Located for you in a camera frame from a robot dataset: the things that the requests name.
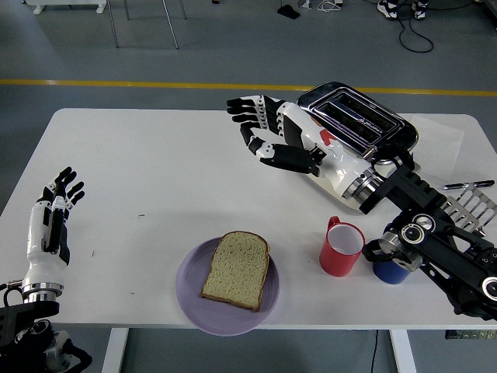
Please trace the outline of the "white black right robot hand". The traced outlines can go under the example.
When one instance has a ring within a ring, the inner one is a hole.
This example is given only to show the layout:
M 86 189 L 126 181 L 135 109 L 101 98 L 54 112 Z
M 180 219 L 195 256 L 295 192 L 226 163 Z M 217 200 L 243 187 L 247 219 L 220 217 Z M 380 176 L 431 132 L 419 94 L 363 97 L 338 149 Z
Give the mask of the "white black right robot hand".
M 370 167 L 295 103 L 246 96 L 228 100 L 227 112 L 261 163 L 328 180 L 337 198 Z

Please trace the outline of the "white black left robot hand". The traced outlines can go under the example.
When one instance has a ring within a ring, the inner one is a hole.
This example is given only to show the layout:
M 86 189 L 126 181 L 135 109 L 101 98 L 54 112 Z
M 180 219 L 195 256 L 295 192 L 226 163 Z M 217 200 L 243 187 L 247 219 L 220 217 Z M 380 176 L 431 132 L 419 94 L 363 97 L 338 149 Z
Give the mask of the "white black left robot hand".
M 84 183 L 73 183 L 76 176 L 71 167 L 60 171 L 33 205 L 26 254 L 30 266 L 22 284 L 26 297 L 37 292 L 57 297 L 63 291 L 63 272 L 70 261 L 67 221 L 85 196 Z

